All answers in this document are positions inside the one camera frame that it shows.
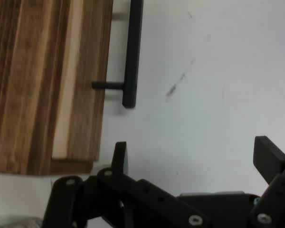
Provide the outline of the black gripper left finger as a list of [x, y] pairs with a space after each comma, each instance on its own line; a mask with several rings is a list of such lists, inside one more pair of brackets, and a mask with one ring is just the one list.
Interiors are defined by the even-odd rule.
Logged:
[[85, 228], [103, 218], [114, 228], [208, 228], [209, 218], [155, 185], [127, 176], [127, 148], [117, 142], [111, 166], [83, 180], [55, 181], [43, 218], [44, 228]]

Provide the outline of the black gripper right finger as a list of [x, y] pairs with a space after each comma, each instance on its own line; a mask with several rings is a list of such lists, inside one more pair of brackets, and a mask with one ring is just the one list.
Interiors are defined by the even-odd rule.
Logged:
[[253, 228], [285, 228], [285, 154], [266, 136], [254, 141], [253, 164], [268, 184], [249, 214]]

